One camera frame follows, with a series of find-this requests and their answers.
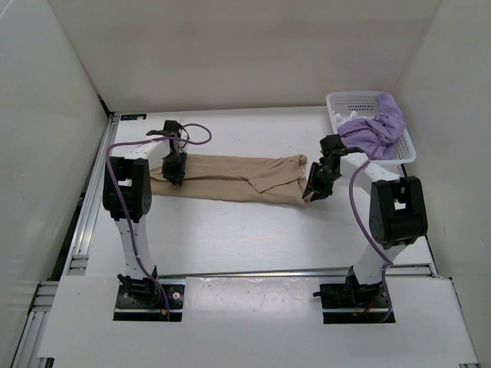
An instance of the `wire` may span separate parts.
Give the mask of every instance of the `wire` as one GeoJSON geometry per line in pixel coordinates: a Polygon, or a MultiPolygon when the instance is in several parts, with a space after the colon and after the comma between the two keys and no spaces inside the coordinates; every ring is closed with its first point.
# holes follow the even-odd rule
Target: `wire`
{"type": "Polygon", "coordinates": [[[374,158],[375,153],[378,151],[382,144],[382,136],[383,134],[376,130],[375,128],[367,126],[366,128],[359,128],[352,130],[350,132],[346,132],[343,134],[341,137],[346,136],[350,133],[355,133],[357,131],[361,130],[371,130],[372,132],[377,134],[377,145],[375,146],[374,150],[370,155],[368,155],[367,161],[365,161],[360,167],[358,167],[354,172],[353,175],[350,178],[350,184],[349,184],[349,197],[350,197],[350,204],[351,204],[351,209],[353,210],[354,218],[356,219],[356,222],[358,223],[358,226],[360,226],[361,232],[363,232],[363,235],[365,238],[368,240],[368,243],[370,243],[371,247],[377,252],[377,254],[384,260],[385,264],[382,267],[382,285],[384,287],[385,293],[387,294],[387,301],[388,301],[388,309],[387,313],[385,316],[380,320],[381,323],[385,322],[390,314],[392,313],[392,300],[390,299],[389,295],[389,289],[387,287],[387,279],[386,279],[386,273],[387,269],[394,265],[394,263],[382,252],[382,250],[379,248],[378,244],[375,242],[375,240],[371,237],[371,235],[368,233],[367,228],[363,225],[363,222],[361,221],[360,214],[358,213],[358,210],[356,208],[356,204],[354,203],[354,180],[358,173],[360,173],[362,170],[364,170],[371,162],[371,160],[374,158]]]}
{"type": "Polygon", "coordinates": [[[199,146],[205,143],[208,143],[210,140],[212,140],[212,132],[207,128],[204,127],[203,125],[200,124],[187,124],[187,127],[200,127],[204,129],[208,133],[208,138],[204,141],[201,142],[193,142],[191,140],[185,140],[182,138],[177,138],[177,137],[171,137],[171,136],[162,136],[162,137],[157,137],[153,138],[151,140],[140,140],[136,142],[121,142],[121,143],[114,143],[111,144],[107,150],[106,150],[106,166],[107,166],[107,171],[109,172],[109,176],[111,181],[114,184],[114,189],[116,190],[117,197],[120,201],[121,208],[123,209],[124,217],[126,218],[128,222],[128,228],[130,229],[130,237],[131,237],[131,246],[133,247],[133,253],[135,254],[135,258],[137,260],[138,266],[140,266],[141,271],[147,276],[159,289],[161,292],[161,295],[163,296],[163,299],[165,300],[165,305],[166,307],[166,315],[167,315],[167,320],[170,320],[170,307],[169,307],[169,298],[167,297],[167,293],[163,286],[160,284],[160,282],[154,278],[143,266],[143,263],[140,260],[140,256],[138,253],[138,248],[137,248],[137,242],[135,240],[135,233],[133,230],[133,225],[131,223],[131,217],[130,213],[128,212],[128,207],[126,206],[126,202],[124,201],[123,193],[121,192],[121,189],[117,183],[117,178],[116,175],[114,174],[114,170],[112,165],[110,164],[110,152],[116,148],[116,147],[121,147],[121,146],[136,146],[136,145],[141,145],[141,144],[147,144],[147,143],[152,143],[152,142],[161,142],[164,140],[176,140],[178,142],[186,142],[186,144],[193,144],[195,146],[199,146]]]}
{"type": "Polygon", "coordinates": [[[375,304],[375,302],[371,301],[363,312],[355,313],[354,315],[355,316],[364,316],[365,314],[367,314],[370,311],[370,309],[374,306],[374,304],[375,304]]]}
{"type": "MultiPolygon", "coordinates": [[[[183,126],[183,130],[186,132],[186,140],[190,140],[191,137],[189,136],[189,132],[186,130],[186,128],[183,126]]],[[[179,146],[179,148],[184,148],[185,146],[187,146],[187,143],[184,143],[182,146],[179,146]]]]}
{"type": "Polygon", "coordinates": [[[150,309],[150,308],[153,308],[157,305],[157,303],[159,303],[159,301],[161,301],[163,299],[162,297],[162,291],[159,289],[159,298],[157,299],[157,301],[155,301],[152,305],[143,305],[141,302],[140,302],[140,305],[146,309],[150,309]]]}

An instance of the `white wall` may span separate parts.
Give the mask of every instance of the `white wall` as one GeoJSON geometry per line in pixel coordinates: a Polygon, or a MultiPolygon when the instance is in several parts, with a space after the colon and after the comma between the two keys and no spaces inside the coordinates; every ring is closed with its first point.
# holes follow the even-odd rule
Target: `white wall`
{"type": "Polygon", "coordinates": [[[48,3],[0,3],[0,366],[10,366],[107,118],[48,3]]]}
{"type": "Polygon", "coordinates": [[[50,0],[112,110],[325,104],[392,90],[440,0],[50,0]]]}
{"type": "Polygon", "coordinates": [[[443,0],[397,88],[417,151],[429,238],[491,366],[491,2],[443,0]]]}

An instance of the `tan fabric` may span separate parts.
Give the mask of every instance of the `tan fabric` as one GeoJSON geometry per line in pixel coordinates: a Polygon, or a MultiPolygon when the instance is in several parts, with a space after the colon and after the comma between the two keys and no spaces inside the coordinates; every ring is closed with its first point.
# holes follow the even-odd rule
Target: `tan fabric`
{"type": "Polygon", "coordinates": [[[151,170],[152,193],[234,202],[304,203],[304,155],[281,159],[188,155],[182,186],[162,177],[162,164],[151,170]]]}

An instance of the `white plastic basket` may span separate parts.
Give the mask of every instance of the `white plastic basket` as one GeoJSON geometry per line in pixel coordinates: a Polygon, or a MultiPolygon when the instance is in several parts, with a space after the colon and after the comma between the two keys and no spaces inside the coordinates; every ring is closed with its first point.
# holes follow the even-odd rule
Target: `white plastic basket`
{"type": "MultiPolygon", "coordinates": [[[[336,119],[334,118],[335,113],[339,113],[344,118],[349,117],[351,111],[356,111],[358,115],[363,117],[375,117],[378,114],[378,103],[375,97],[382,93],[376,90],[354,90],[328,94],[325,99],[328,103],[329,119],[331,120],[334,134],[338,133],[336,119]]],[[[394,157],[392,159],[379,159],[377,162],[379,165],[387,167],[397,166],[402,163],[412,163],[415,159],[416,150],[407,129],[404,129],[394,157]]]]}

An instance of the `purple cloth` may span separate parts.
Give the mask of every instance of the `purple cloth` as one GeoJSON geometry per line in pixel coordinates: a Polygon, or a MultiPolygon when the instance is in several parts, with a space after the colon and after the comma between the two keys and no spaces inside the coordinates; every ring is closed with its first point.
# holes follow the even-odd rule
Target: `purple cloth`
{"type": "Polygon", "coordinates": [[[377,134],[370,130],[374,128],[381,133],[382,138],[381,146],[374,158],[392,159],[406,123],[399,106],[390,94],[379,94],[377,102],[379,113],[373,119],[347,121],[338,128],[338,134],[346,147],[359,147],[370,155],[377,145],[377,134]]]}

